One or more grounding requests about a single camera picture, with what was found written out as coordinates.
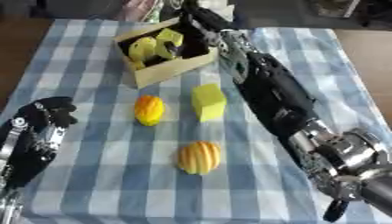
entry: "robotic arm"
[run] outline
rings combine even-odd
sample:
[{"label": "robotic arm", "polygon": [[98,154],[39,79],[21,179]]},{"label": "robotic arm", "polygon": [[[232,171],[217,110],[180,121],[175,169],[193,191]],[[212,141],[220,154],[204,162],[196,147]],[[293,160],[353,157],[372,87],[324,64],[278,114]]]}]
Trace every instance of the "robotic arm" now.
[{"label": "robotic arm", "polygon": [[197,0],[184,1],[180,21],[198,28],[210,46],[218,46],[220,64],[234,77],[257,119],[308,179],[332,197],[325,221],[338,220],[354,200],[365,200],[392,216],[392,164],[373,134],[361,129],[333,133],[287,68],[259,52],[229,22],[199,7]]},{"label": "robotic arm", "polygon": [[0,127],[0,221],[16,223],[25,187],[56,157],[76,107],[69,97],[41,99],[20,108]]}]

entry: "blue checkered tablecloth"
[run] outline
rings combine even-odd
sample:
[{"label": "blue checkered tablecloth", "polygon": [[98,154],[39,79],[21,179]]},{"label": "blue checkered tablecloth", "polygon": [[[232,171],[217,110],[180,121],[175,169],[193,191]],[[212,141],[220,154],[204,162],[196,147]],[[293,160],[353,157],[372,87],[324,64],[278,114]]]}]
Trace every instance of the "blue checkered tablecloth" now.
[{"label": "blue checkered tablecloth", "polygon": [[[112,38],[133,24],[56,20],[2,119],[34,99],[74,98],[79,123],[56,160],[24,191],[23,223],[324,223],[330,199],[318,192],[252,115],[218,63],[146,87],[129,88]],[[262,28],[255,45],[282,61],[317,99],[336,131],[368,128],[391,146],[390,130],[331,30]],[[223,118],[199,123],[190,93],[218,83],[227,97]],[[159,95],[163,121],[143,127],[132,106]],[[173,155],[193,140],[222,148],[221,165],[186,175]],[[362,202],[339,223],[392,220]]]}]

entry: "orange fruit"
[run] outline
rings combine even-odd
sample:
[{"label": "orange fruit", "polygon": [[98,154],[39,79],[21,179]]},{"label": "orange fruit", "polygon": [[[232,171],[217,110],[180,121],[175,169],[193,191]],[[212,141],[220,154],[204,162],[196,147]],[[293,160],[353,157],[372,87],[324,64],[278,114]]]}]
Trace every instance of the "orange fruit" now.
[{"label": "orange fruit", "polygon": [[180,149],[178,167],[188,174],[207,174],[221,162],[221,149],[215,143],[197,141]]},{"label": "orange fruit", "polygon": [[153,95],[142,95],[135,103],[135,117],[145,126],[159,123],[164,112],[164,103],[159,97]]}]

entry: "yellow object in box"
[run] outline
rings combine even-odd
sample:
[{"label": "yellow object in box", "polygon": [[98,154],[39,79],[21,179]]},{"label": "yellow object in box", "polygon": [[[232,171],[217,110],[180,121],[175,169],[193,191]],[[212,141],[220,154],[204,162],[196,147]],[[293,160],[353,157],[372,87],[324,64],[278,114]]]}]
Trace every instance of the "yellow object in box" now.
[{"label": "yellow object in box", "polygon": [[192,105],[201,122],[223,116],[226,97],[218,85],[206,84],[192,91]]},{"label": "yellow object in box", "polygon": [[172,60],[176,58],[175,52],[168,51],[165,43],[172,42],[174,47],[182,46],[184,41],[184,35],[177,31],[173,31],[168,28],[164,28],[158,35],[157,35],[157,47],[156,53],[157,55],[161,56],[164,59]]},{"label": "yellow object in box", "polygon": [[129,57],[133,61],[145,62],[156,55],[157,41],[154,38],[140,38],[129,47]]},{"label": "yellow object in box", "polygon": [[135,103],[135,117],[145,126],[158,124],[164,112],[165,105],[156,96],[145,94],[139,97]]},{"label": "yellow object in box", "polygon": [[141,60],[139,60],[139,61],[131,60],[130,64],[135,68],[135,70],[140,70],[140,69],[145,68],[145,64]]},{"label": "yellow object in box", "polygon": [[215,143],[197,141],[178,152],[178,167],[188,174],[207,174],[221,162],[221,149]]}]

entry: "yellow sponge block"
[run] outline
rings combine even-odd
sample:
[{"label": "yellow sponge block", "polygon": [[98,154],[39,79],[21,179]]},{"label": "yellow sponge block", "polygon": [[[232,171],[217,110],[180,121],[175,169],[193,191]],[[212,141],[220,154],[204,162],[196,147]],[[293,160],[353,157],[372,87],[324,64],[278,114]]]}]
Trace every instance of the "yellow sponge block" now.
[{"label": "yellow sponge block", "polygon": [[179,32],[173,31],[168,28],[164,28],[159,35],[157,35],[157,47],[156,53],[164,59],[172,60],[176,57],[175,52],[169,51],[165,43],[172,42],[174,47],[179,47],[182,45],[184,40],[184,35]]},{"label": "yellow sponge block", "polygon": [[226,103],[216,84],[195,87],[192,91],[192,105],[201,122],[223,116]]}]

